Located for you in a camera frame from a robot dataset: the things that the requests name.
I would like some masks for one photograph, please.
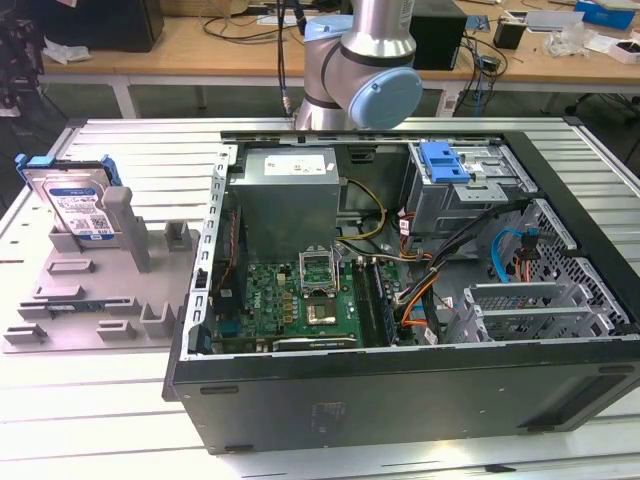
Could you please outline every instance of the table leg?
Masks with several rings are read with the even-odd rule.
[[[204,91],[204,87],[202,85],[196,85],[196,105],[198,106],[198,110],[204,110],[207,108],[207,94]]]
[[[560,94],[557,92],[549,93],[547,95],[547,98],[544,99],[544,103],[542,104],[542,107],[540,107],[540,111],[545,115],[549,115],[551,113],[551,110],[555,106],[559,96]]]
[[[442,89],[440,101],[438,102],[438,110],[436,110],[436,117],[453,117],[461,91],[460,87],[450,85],[446,85],[445,88]]]
[[[116,96],[122,118],[140,118],[138,108],[129,91],[129,82],[126,79],[116,79],[111,84]]]

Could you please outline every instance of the green motherboard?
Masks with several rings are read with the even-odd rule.
[[[328,263],[306,263],[305,285],[330,282],[331,268]],[[340,263],[334,284],[337,290],[333,287],[333,292],[325,295],[303,288],[297,262],[249,265],[245,308],[239,321],[227,318],[217,322],[217,341],[239,347],[242,342],[268,344],[281,338],[348,337],[357,342],[357,347],[365,346],[354,268],[351,262]],[[395,265],[380,264],[380,276],[390,300],[400,287]]]

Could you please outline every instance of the blue box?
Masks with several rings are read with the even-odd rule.
[[[635,16],[634,10],[607,10],[593,2],[578,0],[575,12],[584,12],[583,22],[626,30]]]

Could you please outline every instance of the gray floor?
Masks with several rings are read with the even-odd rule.
[[[210,87],[206,89],[208,105],[198,110],[193,87],[136,86],[133,94],[144,117],[274,117],[281,116],[281,107],[276,88],[255,87]],[[70,118],[119,118],[120,113],[111,90],[98,85],[51,85],[49,97]],[[292,100],[298,104],[302,99],[301,89],[292,89]],[[564,108],[571,105],[578,95],[563,94],[551,112],[552,116],[564,115]],[[439,92],[424,93],[416,116],[433,116]],[[541,116],[540,106],[545,94],[499,92],[487,106],[485,116],[491,117],[536,117]],[[577,116],[619,158],[628,155],[632,145],[640,136],[640,123],[632,127],[624,124],[628,113],[616,106],[608,105],[594,96],[580,106]],[[46,116],[30,122],[24,128],[14,127],[7,120],[0,127],[0,213],[4,213],[22,188],[22,180],[13,167],[13,158],[23,152],[28,155],[45,154],[66,121],[51,106]],[[459,116],[470,116],[472,107],[463,107]],[[640,149],[637,149],[630,168],[640,171]]]

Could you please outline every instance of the blue drive bay latch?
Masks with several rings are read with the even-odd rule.
[[[433,183],[469,183],[471,176],[460,164],[460,155],[447,142],[421,142],[422,163]]]

